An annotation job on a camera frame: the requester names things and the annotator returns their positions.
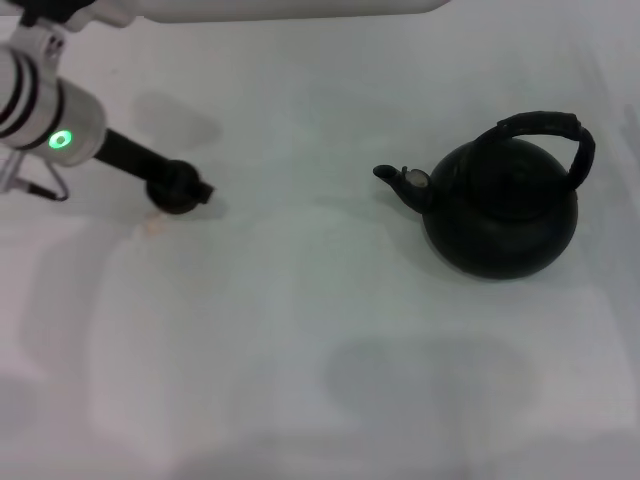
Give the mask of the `black round teapot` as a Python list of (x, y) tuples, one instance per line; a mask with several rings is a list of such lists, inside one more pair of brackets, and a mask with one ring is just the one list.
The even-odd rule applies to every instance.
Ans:
[(372, 173), (421, 216), (447, 263), (474, 277), (514, 280), (547, 268), (568, 247), (595, 151), (576, 115), (533, 111), (499, 121), (431, 173), (391, 165)]

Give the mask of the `small dark teacup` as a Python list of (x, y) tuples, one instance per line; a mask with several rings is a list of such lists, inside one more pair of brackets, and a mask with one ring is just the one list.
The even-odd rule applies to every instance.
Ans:
[(185, 215), (200, 205), (200, 202), (188, 195), (168, 191), (155, 183), (147, 182), (145, 192), (155, 207), (169, 215)]

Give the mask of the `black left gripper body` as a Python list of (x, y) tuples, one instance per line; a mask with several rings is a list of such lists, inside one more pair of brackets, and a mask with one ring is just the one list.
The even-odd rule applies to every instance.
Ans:
[(94, 158), (148, 182), (161, 182), (169, 175), (168, 159), (111, 129)]

